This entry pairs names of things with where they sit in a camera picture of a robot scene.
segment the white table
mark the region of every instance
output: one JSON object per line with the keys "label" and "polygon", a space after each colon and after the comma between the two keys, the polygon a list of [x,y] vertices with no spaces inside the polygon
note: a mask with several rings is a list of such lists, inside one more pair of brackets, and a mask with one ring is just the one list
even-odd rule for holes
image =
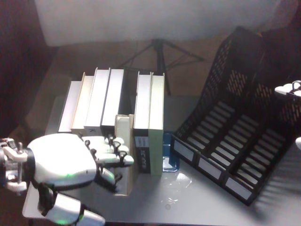
{"label": "white table", "polygon": [[[165,127],[177,128],[196,101],[191,97],[167,97]],[[299,226],[300,173],[301,152],[293,145],[250,207],[183,161],[176,173],[163,173],[161,177],[140,174],[129,197],[113,196],[94,183],[65,193],[97,210],[109,222]]]}

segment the black tripod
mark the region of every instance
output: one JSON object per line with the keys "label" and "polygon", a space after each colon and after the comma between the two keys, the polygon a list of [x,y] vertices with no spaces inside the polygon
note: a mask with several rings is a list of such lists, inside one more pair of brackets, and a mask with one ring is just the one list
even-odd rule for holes
{"label": "black tripod", "polygon": [[[163,45],[168,45],[171,48],[174,48],[180,52],[183,53],[183,55],[181,57],[179,57],[178,59],[174,60],[173,62],[171,62],[169,65],[166,66],[165,64],[165,59],[164,59],[164,52],[163,52]],[[125,68],[131,71],[145,71],[145,69],[140,69],[140,68],[132,68],[130,67],[126,67],[125,65],[129,62],[131,62],[131,65],[133,63],[133,61],[135,60],[136,57],[138,57],[140,54],[142,54],[143,52],[147,51],[149,48],[153,47],[154,50],[157,53],[157,74],[165,74],[165,87],[166,87],[166,91],[167,94],[170,95],[170,87],[169,87],[169,82],[168,82],[168,77],[167,77],[167,71],[170,70],[171,68],[174,68],[176,66],[180,66],[180,65],[187,65],[187,64],[192,64],[192,63],[196,63],[196,62],[202,62],[205,59],[197,56],[193,53],[190,53],[178,46],[176,46],[175,44],[172,44],[171,42],[168,42],[166,40],[163,39],[154,39],[152,40],[151,44],[148,45],[147,47],[145,47],[144,49],[140,50],[139,52],[137,52],[135,55],[133,55],[131,58],[129,58],[127,61],[123,62],[122,64],[119,65],[119,67],[117,68]],[[190,56],[195,58],[195,60],[193,61],[189,61],[189,62],[185,62],[185,63],[181,63],[183,61],[183,59],[186,56]]]}

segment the thick book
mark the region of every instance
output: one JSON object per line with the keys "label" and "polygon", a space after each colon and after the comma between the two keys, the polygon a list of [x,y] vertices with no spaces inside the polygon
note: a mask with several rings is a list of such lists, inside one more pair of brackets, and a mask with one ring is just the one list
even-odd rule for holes
{"label": "thick book", "polygon": [[163,164],[163,120],[164,120],[164,74],[153,75],[150,92],[150,173],[162,174]]}
{"label": "thick book", "polygon": [[80,94],[76,104],[76,110],[74,113],[73,123],[71,127],[71,131],[74,134],[81,133],[84,136],[86,135],[84,125],[86,123],[89,108],[93,78],[94,76],[86,76],[85,73],[83,74],[81,80]]}
{"label": "thick book", "polygon": [[136,161],[136,149],[133,137],[134,115],[116,115],[115,136],[124,140],[124,144],[129,148],[129,155],[134,159],[134,164],[127,168],[116,168],[115,173],[121,173],[122,179],[118,182],[119,191],[116,195],[130,195],[137,180],[139,169]]}
{"label": "thick book", "polygon": [[111,69],[107,96],[104,105],[103,118],[101,122],[101,131],[103,136],[114,134],[115,116],[125,114],[122,111],[122,89],[124,87],[124,70]]}
{"label": "thick book", "polygon": [[149,119],[151,102],[152,73],[138,73],[134,136],[137,151],[137,161],[141,173],[151,173],[149,148]]}
{"label": "thick book", "polygon": [[86,123],[84,126],[87,136],[102,135],[100,127],[109,85],[109,77],[110,70],[98,70],[98,68],[96,68]]}
{"label": "thick book", "polygon": [[59,133],[71,133],[73,116],[76,109],[77,100],[81,88],[81,81],[71,81],[68,89],[68,94],[65,100],[63,114],[59,124]]}

